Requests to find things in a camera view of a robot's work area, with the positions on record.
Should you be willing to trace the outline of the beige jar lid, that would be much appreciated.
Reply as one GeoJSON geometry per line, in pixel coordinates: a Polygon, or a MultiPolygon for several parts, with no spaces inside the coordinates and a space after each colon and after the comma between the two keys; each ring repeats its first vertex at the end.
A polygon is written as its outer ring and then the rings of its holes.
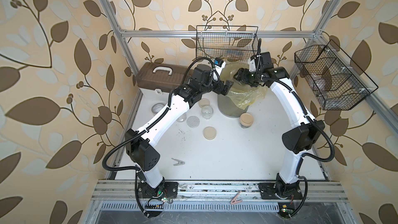
{"type": "Polygon", "coordinates": [[[205,107],[205,106],[210,106],[210,101],[209,101],[209,99],[203,98],[203,99],[201,99],[201,100],[198,102],[198,104],[199,104],[199,107],[200,107],[200,108],[203,108],[203,107],[205,107]]]}
{"type": "Polygon", "coordinates": [[[203,136],[207,140],[213,140],[217,136],[217,131],[216,131],[216,129],[214,127],[206,127],[203,130],[203,136]]]}

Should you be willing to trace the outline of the jar with beige lid back-left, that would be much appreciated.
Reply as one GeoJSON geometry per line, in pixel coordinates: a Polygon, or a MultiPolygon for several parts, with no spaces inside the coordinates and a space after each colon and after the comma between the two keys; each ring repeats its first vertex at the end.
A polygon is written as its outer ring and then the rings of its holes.
{"type": "Polygon", "coordinates": [[[214,110],[210,105],[206,105],[202,107],[201,114],[204,119],[209,120],[213,116],[214,110]]]}

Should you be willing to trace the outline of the jar with beige lid back-right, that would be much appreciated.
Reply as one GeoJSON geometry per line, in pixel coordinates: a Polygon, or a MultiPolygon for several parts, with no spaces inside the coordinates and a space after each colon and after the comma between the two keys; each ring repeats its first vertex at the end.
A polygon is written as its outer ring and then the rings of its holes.
{"type": "Polygon", "coordinates": [[[239,118],[239,123],[243,129],[249,128],[254,123],[254,117],[250,113],[243,113],[239,118]]]}

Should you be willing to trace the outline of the patterned white jar lid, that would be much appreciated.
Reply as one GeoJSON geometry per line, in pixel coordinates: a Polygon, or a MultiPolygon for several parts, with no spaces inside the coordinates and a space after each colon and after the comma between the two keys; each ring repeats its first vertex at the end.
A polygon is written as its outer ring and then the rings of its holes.
{"type": "Polygon", "coordinates": [[[200,119],[197,116],[190,116],[187,118],[186,123],[190,128],[197,128],[200,125],[200,119]]]}

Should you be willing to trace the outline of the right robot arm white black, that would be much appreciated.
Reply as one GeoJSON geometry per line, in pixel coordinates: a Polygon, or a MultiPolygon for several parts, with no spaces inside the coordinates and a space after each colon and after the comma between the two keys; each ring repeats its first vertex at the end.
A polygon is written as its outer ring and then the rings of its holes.
{"type": "Polygon", "coordinates": [[[238,82],[251,87],[266,86],[277,96],[285,110],[291,129],[282,135],[286,148],[282,169],[276,177],[273,188],[260,187],[269,196],[280,199],[289,199],[300,188],[300,168],[305,157],[320,162],[330,162],[335,157],[335,148],[330,137],[325,133],[325,124],[316,120],[306,108],[296,91],[293,82],[284,67],[275,67],[269,52],[261,52],[261,46],[248,61],[248,68],[241,68],[233,76],[238,82]],[[327,141],[330,154],[321,158],[309,153],[320,136],[327,141]]]}

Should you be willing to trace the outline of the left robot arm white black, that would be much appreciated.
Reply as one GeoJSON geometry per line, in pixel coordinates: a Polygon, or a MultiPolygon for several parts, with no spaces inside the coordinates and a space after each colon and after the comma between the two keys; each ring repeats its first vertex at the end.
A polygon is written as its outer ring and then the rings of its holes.
{"type": "Polygon", "coordinates": [[[226,63],[221,58],[201,57],[193,61],[188,66],[181,84],[170,92],[167,104],[142,127],[129,130],[125,141],[103,157],[103,168],[111,172],[134,170],[136,180],[146,184],[149,197],[158,198],[165,195],[164,177],[157,166],[160,153],[155,147],[171,125],[199,102],[203,94],[228,94],[233,82],[221,80],[220,75],[225,66],[226,63]],[[121,148],[125,148],[134,165],[110,167],[107,164],[108,159],[121,148]]]}

